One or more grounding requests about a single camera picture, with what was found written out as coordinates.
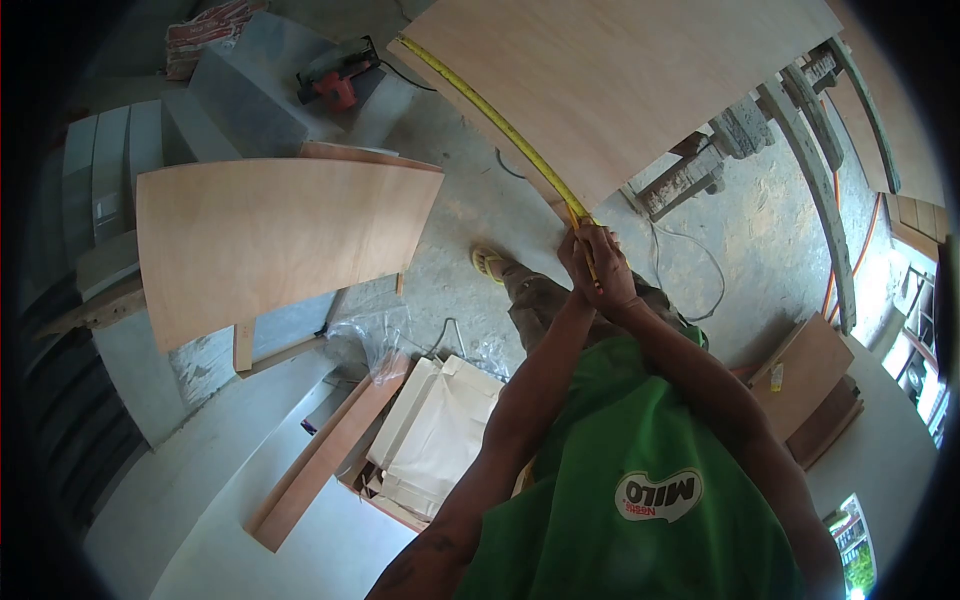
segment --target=yellow flip-flop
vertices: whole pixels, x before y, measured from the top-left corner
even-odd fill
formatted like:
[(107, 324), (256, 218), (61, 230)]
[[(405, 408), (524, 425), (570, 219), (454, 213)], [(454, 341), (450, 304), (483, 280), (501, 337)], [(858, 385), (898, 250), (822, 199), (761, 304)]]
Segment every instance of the yellow flip-flop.
[(470, 262), (473, 263), (473, 268), (477, 270), (477, 273), (489, 277), (494, 283), (503, 285), (503, 279), (497, 279), (491, 275), (493, 271), (490, 268), (490, 264), (497, 260), (504, 260), (504, 257), (486, 246), (477, 246), (473, 249), (473, 252), (470, 253)]

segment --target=tree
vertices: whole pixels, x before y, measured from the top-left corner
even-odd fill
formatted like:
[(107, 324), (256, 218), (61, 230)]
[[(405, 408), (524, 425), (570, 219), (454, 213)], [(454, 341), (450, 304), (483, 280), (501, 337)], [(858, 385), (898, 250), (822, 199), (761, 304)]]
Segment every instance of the tree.
[(876, 571), (874, 562), (870, 559), (869, 545), (862, 544), (857, 548), (856, 558), (844, 567), (844, 574), (854, 588), (862, 589), (864, 595), (870, 593), (876, 582)]

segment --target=yellow measuring tape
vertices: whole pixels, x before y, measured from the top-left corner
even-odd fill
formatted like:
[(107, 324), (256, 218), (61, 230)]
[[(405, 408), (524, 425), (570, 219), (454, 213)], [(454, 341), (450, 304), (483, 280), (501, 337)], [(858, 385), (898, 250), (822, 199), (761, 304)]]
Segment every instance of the yellow measuring tape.
[(480, 94), (478, 94), (472, 87), (469, 86), (467, 82), (462, 80), (459, 75), (451, 71), (445, 64), (437, 60), (437, 57), (433, 56), (426, 50), (424, 50), (419, 44), (414, 40), (405, 36), (404, 34), (399, 34), (396, 37), (396, 41), (400, 42), (410, 52), (413, 52), (417, 55), (423, 62), (426, 62), (433, 68), (434, 71), (440, 73), (440, 75), (446, 79), (448, 82), (453, 84), (454, 87), (460, 90), (464, 96), (466, 96), (473, 104), (480, 108), (481, 112), (487, 115), (493, 123), (504, 132), (507, 137), (510, 138), (514, 144), (523, 152), (527, 158), (530, 159), (530, 162), (537, 167), (537, 170), (540, 171), (547, 181), (550, 181), (550, 185), (557, 190), (560, 194), (560, 197), (564, 199), (566, 205), (569, 209), (577, 216), (588, 217), (590, 213), (584, 208), (580, 201), (577, 200), (577, 197), (573, 195), (573, 192), (570, 191), (570, 188), (566, 186), (566, 183), (560, 176), (557, 175), (557, 172), (550, 168), (550, 165), (546, 163), (546, 160), (543, 160), (543, 156), (540, 156), (540, 153), (537, 152), (533, 146), (530, 145), (520, 133), (514, 129), (514, 126), (507, 122), (503, 118), (503, 115), (497, 112), (496, 108), (492, 107), (489, 102), (483, 99)]

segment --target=plastic bag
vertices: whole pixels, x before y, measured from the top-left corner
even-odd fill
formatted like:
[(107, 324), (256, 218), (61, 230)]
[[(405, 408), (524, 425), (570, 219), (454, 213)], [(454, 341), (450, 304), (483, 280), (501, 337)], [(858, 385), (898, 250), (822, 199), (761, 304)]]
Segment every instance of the plastic bag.
[(479, 369), (496, 377), (504, 383), (510, 381), (510, 369), (507, 359), (503, 355), (503, 340), (487, 338), (477, 345), (476, 357), (464, 357), (464, 360)]
[[(371, 380), (378, 386), (394, 377), (406, 375), (406, 371), (398, 369), (391, 358), (394, 351), (404, 350), (401, 341), (409, 337), (410, 311), (406, 304), (354, 315), (329, 324), (326, 329), (327, 340), (343, 341), (348, 345), (360, 344)], [(341, 354), (349, 352), (343, 348), (336, 351)]]

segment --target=pencil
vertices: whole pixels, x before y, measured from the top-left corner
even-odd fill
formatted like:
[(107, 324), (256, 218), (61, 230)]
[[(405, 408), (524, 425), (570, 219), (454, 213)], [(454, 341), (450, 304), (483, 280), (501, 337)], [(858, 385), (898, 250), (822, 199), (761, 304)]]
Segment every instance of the pencil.
[[(573, 206), (570, 204), (564, 203), (566, 206), (566, 211), (570, 214), (570, 223), (573, 225), (574, 230), (580, 228), (580, 217), (577, 216), (577, 213), (573, 212)], [(590, 271), (590, 277), (593, 279), (593, 287), (596, 288), (597, 294), (603, 294), (603, 288), (600, 286), (600, 278), (597, 277), (597, 271), (593, 264), (593, 252), (590, 250), (589, 244), (584, 244), (584, 258), (587, 260), (587, 268)]]

